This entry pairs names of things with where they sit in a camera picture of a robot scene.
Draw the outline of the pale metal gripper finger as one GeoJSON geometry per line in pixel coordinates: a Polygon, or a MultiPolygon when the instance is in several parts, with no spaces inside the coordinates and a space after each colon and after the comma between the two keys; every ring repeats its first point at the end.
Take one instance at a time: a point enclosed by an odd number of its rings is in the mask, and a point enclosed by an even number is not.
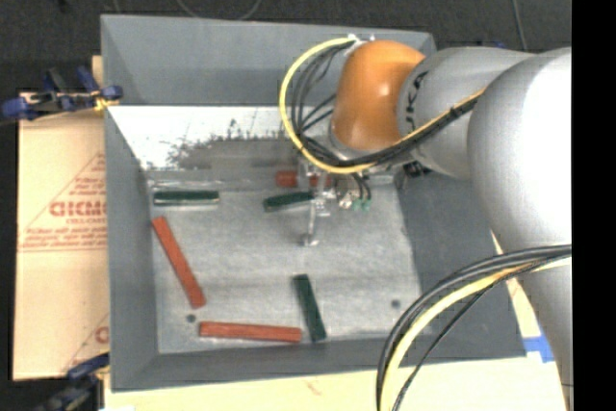
{"type": "Polygon", "coordinates": [[[319,183],[319,170],[306,159],[300,158],[296,168],[296,181],[300,189],[314,189],[319,183]]]}
{"type": "Polygon", "coordinates": [[[313,200],[309,208],[308,224],[306,227],[306,231],[300,236],[300,246],[309,247],[315,246],[319,243],[320,212],[320,203],[317,200],[313,200]]]}

